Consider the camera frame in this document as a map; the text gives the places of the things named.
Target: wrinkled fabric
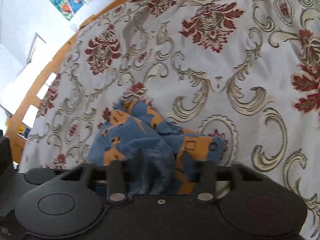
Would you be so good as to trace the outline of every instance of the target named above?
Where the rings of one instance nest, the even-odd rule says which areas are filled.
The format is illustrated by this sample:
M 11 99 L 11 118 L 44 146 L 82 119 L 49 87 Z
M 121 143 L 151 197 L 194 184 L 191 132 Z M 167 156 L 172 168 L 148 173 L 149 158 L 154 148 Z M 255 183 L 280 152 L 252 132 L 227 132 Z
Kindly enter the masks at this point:
M 80 30 L 20 171 L 88 161 L 113 103 L 137 98 L 169 123 L 220 137 L 218 165 L 241 162 L 301 196 L 301 235 L 319 238 L 319 12 L 320 0 L 119 5 Z M 228 192 L 225 183 L 217 189 Z
M 220 137 L 192 133 L 166 122 L 152 107 L 134 98 L 114 105 L 87 159 L 97 166 L 130 160 L 128 169 L 134 178 L 129 183 L 130 195 L 190 193 L 195 161 L 218 163 L 223 149 Z

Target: blue and orange cloth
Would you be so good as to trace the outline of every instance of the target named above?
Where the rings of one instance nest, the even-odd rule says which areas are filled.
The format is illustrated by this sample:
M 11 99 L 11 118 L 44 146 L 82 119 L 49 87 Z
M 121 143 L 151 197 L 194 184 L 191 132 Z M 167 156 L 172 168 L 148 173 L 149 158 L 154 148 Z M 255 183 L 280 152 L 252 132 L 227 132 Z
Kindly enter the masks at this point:
M 194 187 L 194 161 L 218 162 L 224 142 L 166 122 L 151 106 L 134 98 L 114 105 L 100 127 L 88 160 L 109 165 L 130 159 L 131 194 L 185 194 Z

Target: bed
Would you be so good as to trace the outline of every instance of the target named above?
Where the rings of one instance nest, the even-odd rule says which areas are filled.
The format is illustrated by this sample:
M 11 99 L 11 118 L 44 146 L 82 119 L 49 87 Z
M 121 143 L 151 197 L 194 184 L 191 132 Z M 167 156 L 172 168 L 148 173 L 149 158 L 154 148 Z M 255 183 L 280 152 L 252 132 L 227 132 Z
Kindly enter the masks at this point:
M 241 162 L 300 195 L 301 235 L 319 239 L 319 84 L 320 0 L 116 0 L 44 68 L 6 136 L 20 172 L 71 169 L 113 103 L 138 98 L 221 137 L 220 165 Z M 30 105 L 39 111 L 25 140 L 17 130 Z

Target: round metal bolt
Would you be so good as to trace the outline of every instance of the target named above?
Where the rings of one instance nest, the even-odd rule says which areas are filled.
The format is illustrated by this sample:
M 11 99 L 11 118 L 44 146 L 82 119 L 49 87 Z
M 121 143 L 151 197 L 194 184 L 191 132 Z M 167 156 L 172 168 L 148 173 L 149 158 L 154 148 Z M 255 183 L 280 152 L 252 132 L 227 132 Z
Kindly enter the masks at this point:
M 113 193 L 109 198 L 112 201 L 122 201 L 125 199 L 125 195 L 122 193 Z
M 158 200 L 158 204 L 164 204 L 165 203 L 165 200 L 164 199 L 159 199 Z
M 202 200 L 202 201 L 212 200 L 212 199 L 213 199 L 213 195 L 210 194 L 210 193 L 206 193 L 206 192 L 200 193 L 200 194 L 198 195 L 198 199 L 199 199 L 199 200 Z

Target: wooden bed frame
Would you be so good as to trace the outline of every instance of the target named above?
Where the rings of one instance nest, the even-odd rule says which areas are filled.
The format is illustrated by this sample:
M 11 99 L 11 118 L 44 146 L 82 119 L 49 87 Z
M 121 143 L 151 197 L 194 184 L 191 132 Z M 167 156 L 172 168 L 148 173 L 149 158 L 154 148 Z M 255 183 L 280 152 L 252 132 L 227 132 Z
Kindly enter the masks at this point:
M 129 0 L 115 0 L 106 8 L 104 8 L 98 15 L 91 15 L 88 19 L 86 19 L 81 25 L 80 29 L 86 26 L 88 23 L 94 21 L 101 15 L 110 11 L 114 7 L 121 5 Z M 26 144 L 26 139 L 19 135 L 17 132 L 19 127 L 22 124 L 22 120 L 29 108 L 30 105 L 34 105 L 39 108 L 41 100 L 36 96 L 42 85 L 46 82 L 49 75 L 53 72 L 58 74 L 59 67 L 61 62 L 64 60 L 66 53 L 69 48 L 73 46 L 75 43 L 78 32 L 73 35 L 56 53 L 56 55 L 52 58 L 52 60 L 46 65 L 46 67 L 42 70 L 39 76 L 36 78 L 35 82 L 32 84 L 25 98 L 21 102 L 19 108 L 16 113 L 10 120 L 9 127 L 5 136 L 7 136 L 10 140 L 10 148 L 12 154 L 12 160 L 20 163 L 21 155 L 23 152 L 23 148 Z

